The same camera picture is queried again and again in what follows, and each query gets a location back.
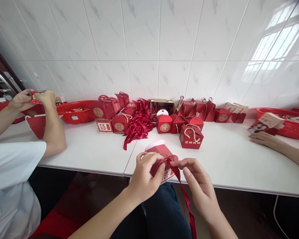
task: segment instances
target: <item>hand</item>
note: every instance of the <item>hand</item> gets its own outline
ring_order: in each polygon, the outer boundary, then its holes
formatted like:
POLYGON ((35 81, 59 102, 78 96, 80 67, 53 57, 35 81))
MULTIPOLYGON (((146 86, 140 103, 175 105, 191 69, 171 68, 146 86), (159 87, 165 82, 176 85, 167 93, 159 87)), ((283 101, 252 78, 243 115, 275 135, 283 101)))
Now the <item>hand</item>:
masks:
POLYGON ((249 137, 251 138, 251 142, 266 145, 267 147, 278 152, 281 152, 285 147, 289 146, 289 144, 266 132, 253 133, 249 135, 249 137))
POLYGON ((161 164, 154 177, 150 174, 150 169, 156 160, 163 158, 162 155, 153 152, 142 152, 136 157, 136 168, 131 183, 126 189, 138 205, 157 191, 164 177, 165 164, 161 164))
POLYGON ((203 218, 209 224, 217 223, 222 212, 218 205, 212 181, 202 165, 194 158, 173 161, 170 165, 183 170, 185 179, 193 194, 194 204, 203 218))
POLYGON ((32 106, 34 106, 34 104, 29 103, 29 101, 31 100, 31 96, 28 96, 27 94, 29 94, 30 91, 33 91, 33 90, 26 89, 26 90, 18 93, 12 99, 12 101, 9 103, 8 107, 12 110, 18 110, 21 112, 21 111, 25 111, 25 110, 31 108, 32 106))
POLYGON ((56 96, 52 90, 46 90, 43 93, 34 94, 36 99, 40 101, 43 105, 52 103, 55 105, 56 96))

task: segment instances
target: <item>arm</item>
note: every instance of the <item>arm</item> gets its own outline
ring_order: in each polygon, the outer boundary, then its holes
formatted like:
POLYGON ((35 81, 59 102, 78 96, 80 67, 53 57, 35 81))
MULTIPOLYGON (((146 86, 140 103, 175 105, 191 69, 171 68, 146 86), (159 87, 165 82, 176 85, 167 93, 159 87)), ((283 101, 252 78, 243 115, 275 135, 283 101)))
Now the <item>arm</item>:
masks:
POLYGON ((238 239, 220 210, 212 181, 200 163, 194 158, 186 158, 170 164, 183 170, 195 207, 206 220, 212 239, 238 239))
POLYGON ((165 164, 162 164, 153 178, 150 169, 158 159, 162 160, 163 156, 157 153, 140 153, 136 158, 130 185, 69 239, 109 239, 121 221, 157 191, 164 177, 165 164))
POLYGON ((46 90, 44 93, 35 94, 46 112, 46 128, 43 135, 43 141, 47 144, 46 152, 43 158, 55 155, 66 149, 65 133, 62 122, 56 111, 55 95, 52 90, 46 90))
POLYGON ((273 150, 276 150, 277 152, 286 155, 299 165, 299 149, 292 147, 277 137, 265 132, 253 133, 249 137, 251 138, 250 140, 252 142, 262 144, 273 150))
POLYGON ((31 97, 27 94, 33 90, 26 89, 17 94, 9 105, 0 111, 0 135, 13 123, 21 111, 33 106, 29 101, 31 97))

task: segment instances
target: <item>white table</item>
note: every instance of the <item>white table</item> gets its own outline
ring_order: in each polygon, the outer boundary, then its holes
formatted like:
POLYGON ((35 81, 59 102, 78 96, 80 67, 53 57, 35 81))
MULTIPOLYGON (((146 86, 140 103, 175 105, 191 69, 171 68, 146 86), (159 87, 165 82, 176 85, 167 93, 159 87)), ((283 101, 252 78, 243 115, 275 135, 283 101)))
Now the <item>white table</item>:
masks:
MULTIPOLYGON (((179 160, 198 159, 215 187, 299 196, 299 166, 270 148, 250 142, 247 128, 253 122, 253 119, 246 119, 244 124, 204 122, 204 140, 198 150, 183 149, 178 135, 158 134, 153 129, 148 139, 137 141, 125 175, 133 174, 136 156, 148 144, 163 139, 179 160)), ((299 148, 299 140, 277 137, 299 148)), ((186 182, 182 172, 181 181, 186 182)))
MULTIPOLYGON (((96 123, 63 124, 67 149, 44 158, 39 166, 124 176, 124 170, 136 140, 123 149, 125 137, 99 133, 96 123)), ((0 143, 38 141, 25 121, 11 125, 1 136, 0 143)))

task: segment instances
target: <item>ceramic tile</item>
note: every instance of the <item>ceramic tile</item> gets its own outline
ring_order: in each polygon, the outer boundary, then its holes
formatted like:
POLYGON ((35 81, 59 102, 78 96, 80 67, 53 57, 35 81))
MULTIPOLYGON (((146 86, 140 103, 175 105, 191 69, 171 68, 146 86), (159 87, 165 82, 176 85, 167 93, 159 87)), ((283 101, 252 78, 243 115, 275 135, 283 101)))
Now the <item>ceramic tile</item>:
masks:
POLYGON ((83 1, 48 2, 71 60, 97 60, 83 1))
POLYGON ((202 0, 162 0, 159 60, 191 60, 202 0))
POLYGON ((299 2, 266 60, 299 61, 299 2))
POLYGON ((87 100, 96 100, 106 93, 98 61, 72 61, 72 64, 87 100))
POLYGON ((160 61, 158 98, 178 100, 185 95, 190 61, 160 61))
POLYGON ((158 61, 129 61, 133 100, 157 98, 158 61))
POLYGON ((132 98, 127 61, 100 61, 107 94, 127 93, 132 98))
POLYGON ((216 107, 223 107, 226 102, 242 102, 262 63, 227 61, 213 98, 216 107))
POLYGON ((85 100, 71 61, 46 61, 46 64, 67 102, 85 100))
POLYGON ((0 29, 21 60, 43 60, 13 1, 0 1, 0 29))
POLYGON ((213 97, 224 65, 225 61, 192 61, 185 99, 208 100, 213 97))
POLYGON ((193 60, 226 61, 248 0, 204 0, 193 60))
POLYGON ((243 103, 255 107, 288 107, 299 99, 299 62, 266 61, 243 103))
POLYGON ((120 0, 84 0, 99 60, 127 60, 120 0))
POLYGON ((45 61, 23 61, 22 63, 27 69, 32 80, 37 85, 37 90, 43 91, 51 89, 56 95, 61 94, 61 91, 45 61))
POLYGON ((128 59, 158 60, 160 0, 122 0, 128 59))
POLYGON ((265 60, 296 2, 297 0, 249 1, 228 60, 265 60))
POLYGON ((47 1, 15 0, 45 60, 70 60, 47 1))

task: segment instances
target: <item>white t-shirt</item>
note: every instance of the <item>white t-shirt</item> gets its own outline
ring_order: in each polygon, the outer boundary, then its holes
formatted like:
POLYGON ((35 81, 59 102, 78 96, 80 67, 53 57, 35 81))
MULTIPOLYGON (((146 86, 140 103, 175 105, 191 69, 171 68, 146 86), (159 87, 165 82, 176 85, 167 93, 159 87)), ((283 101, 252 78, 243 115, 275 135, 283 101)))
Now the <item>white t-shirt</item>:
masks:
POLYGON ((41 220, 39 201, 27 181, 46 143, 0 144, 0 238, 28 238, 41 220))

